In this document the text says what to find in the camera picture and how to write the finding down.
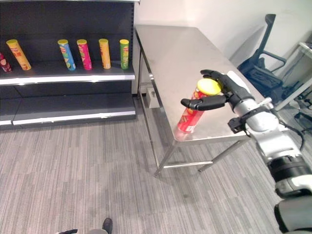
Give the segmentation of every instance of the red pringles can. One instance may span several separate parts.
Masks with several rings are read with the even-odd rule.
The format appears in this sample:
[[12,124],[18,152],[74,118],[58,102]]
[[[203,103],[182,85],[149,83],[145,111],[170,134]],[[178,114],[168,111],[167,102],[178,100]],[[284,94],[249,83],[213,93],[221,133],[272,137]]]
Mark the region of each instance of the red pringles can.
[[2,67],[2,69],[5,72],[11,72],[12,71],[10,64],[6,61],[6,59],[2,53],[0,53],[0,66]]
[[[203,78],[197,82],[197,87],[193,92],[192,99],[214,96],[220,92],[221,87],[218,82],[214,81],[213,79]],[[204,111],[185,108],[185,111],[183,112],[183,115],[177,125],[178,128],[185,133],[192,132],[203,113]]]

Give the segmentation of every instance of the cable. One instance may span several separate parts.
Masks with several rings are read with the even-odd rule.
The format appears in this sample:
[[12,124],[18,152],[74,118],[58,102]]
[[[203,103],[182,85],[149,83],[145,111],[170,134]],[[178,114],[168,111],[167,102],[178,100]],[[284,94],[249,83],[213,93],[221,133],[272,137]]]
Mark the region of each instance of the cable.
[[304,144],[306,142],[306,140],[304,139],[304,136],[302,134],[301,131],[299,131],[298,129],[286,124],[284,121],[279,120],[279,123],[282,124],[283,126],[285,126],[286,128],[289,128],[290,130],[294,131],[295,133],[297,133],[300,137],[301,137],[301,146],[300,146],[300,150],[302,151]]
[[304,144],[306,142],[306,140],[304,139],[303,133],[301,131],[299,131],[298,129],[288,125],[287,123],[285,123],[284,121],[281,120],[281,117],[279,116],[278,112],[275,109],[270,109],[271,113],[273,115],[275,115],[278,118],[278,121],[280,124],[282,124],[283,126],[285,126],[286,128],[294,131],[295,133],[297,133],[300,137],[301,137],[301,146],[300,146],[300,151],[302,151]]

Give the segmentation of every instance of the white wall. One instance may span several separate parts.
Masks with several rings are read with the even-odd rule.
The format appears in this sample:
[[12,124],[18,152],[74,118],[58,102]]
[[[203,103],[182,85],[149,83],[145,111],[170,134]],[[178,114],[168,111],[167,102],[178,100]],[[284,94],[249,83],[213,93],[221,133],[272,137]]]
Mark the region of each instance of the white wall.
[[237,66],[258,47],[268,13],[277,16],[266,50],[288,58],[312,32],[312,0],[141,0],[135,24],[197,27]]

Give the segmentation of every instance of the black shelf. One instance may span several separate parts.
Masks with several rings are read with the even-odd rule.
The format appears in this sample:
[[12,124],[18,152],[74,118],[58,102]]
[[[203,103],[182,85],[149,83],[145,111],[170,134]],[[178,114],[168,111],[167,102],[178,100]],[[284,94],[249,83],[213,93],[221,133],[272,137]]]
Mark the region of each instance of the black shelf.
[[12,72],[0,72],[0,86],[24,85],[36,83],[61,83],[61,82],[99,82],[134,80],[135,74],[130,65],[127,70],[122,70],[120,62],[112,61],[110,69],[103,69],[101,61],[93,61],[92,70],[86,71],[82,65],[77,65],[76,70],[69,71],[64,61],[33,63],[32,69],[22,70],[15,65]]
[[[40,0],[0,0],[0,2],[40,1]],[[41,1],[108,1],[108,2],[140,2],[140,0],[41,0]]]
[[11,125],[21,98],[0,100],[0,126]]
[[13,125],[57,123],[112,117],[135,118],[132,95],[97,94],[23,98]]

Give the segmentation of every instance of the blue pringles can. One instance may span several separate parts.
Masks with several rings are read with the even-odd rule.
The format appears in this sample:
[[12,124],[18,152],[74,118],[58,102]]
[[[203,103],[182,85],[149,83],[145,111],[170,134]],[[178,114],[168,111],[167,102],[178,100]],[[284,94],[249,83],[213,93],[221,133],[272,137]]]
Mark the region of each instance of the blue pringles can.
[[66,39],[58,40],[58,45],[60,51],[62,52],[68,70],[74,71],[76,69],[76,65],[74,63],[72,53],[70,52],[68,40]]

